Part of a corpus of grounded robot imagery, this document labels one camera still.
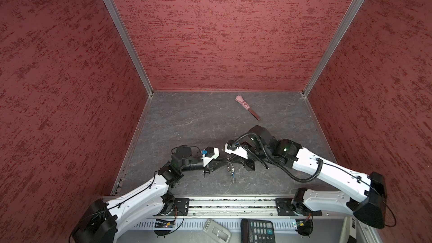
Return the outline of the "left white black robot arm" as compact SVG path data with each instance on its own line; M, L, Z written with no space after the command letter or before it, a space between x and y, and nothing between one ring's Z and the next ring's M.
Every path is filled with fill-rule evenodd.
M152 216L185 217L189 200L177 199L171 193L183 177L183 172L203 171L209 174L227 162L215 147L207 147L197 156L192 154L190 146L176 147L171 160L140 187L109 201L98 199L93 202L73 228L68 241L115 243L122 234Z

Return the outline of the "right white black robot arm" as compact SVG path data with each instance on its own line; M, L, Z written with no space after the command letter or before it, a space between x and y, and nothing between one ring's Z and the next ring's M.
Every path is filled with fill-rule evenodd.
M264 166L274 165L299 183L320 180L336 188L336 191L298 189L292 200L298 214L337 212L373 228L389 227L385 219L392 210L387 205L387 187L380 173L365 174L337 165L297 142L276 139L261 126L228 141L225 152L245 160L253 158Z

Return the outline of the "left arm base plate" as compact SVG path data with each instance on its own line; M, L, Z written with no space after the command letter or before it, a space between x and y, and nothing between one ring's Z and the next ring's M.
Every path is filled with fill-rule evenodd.
M189 204L189 198L173 198L164 204L164 207L159 215L175 217L176 215L182 213L186 216L188 215Z

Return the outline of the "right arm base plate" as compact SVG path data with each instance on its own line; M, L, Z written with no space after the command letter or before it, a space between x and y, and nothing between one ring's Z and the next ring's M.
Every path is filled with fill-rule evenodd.
M286 217L320 217L322 216L322 211L311 211L302 202L293 202L292 199L277 198L275 199L276 210L278 216Z

